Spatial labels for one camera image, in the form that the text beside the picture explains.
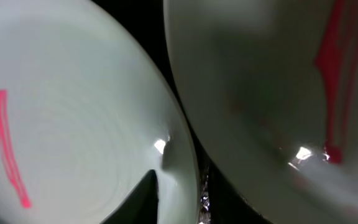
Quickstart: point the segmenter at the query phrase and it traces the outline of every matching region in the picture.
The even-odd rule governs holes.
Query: dark background
[[[96,4],[120,22],[150,55],[181,105],[168,59],[162,1],[94,0]],[[191,132],[200,168],[200,186],[203,190],[200,199],[200,221],[205,224],[267,223],[236,194],[210,161],[194,132],[192,130]],[[142,207],[130,209],[131,204],[139,204],[142,200],[144,200]],[[120,211],[106,220],[105,224],[155,224],[157,223],[157,202],[156,176],[151,172],[139,184],[139,188],[120,208]]]

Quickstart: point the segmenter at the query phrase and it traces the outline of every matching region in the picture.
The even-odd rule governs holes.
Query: white ceramic
[[[140,45],[91,1],[0,0],[0,220],[99,223],[150,169],[158,223],[196,223],[190,134]]]
[[[317,58],[339,2],[346,4],[337,19],[340,34],[331,35],[328,45],[345,56],[329,138],[325,86],[333,87]],[[164,3],[168,51],[185,112],[244,200],[276,224],[358,223],[358,66],[350,81],[358,54],[358,1]],[[334,56],[320,59],[331,68]],[[333,159],[338,151],[340,162]]]

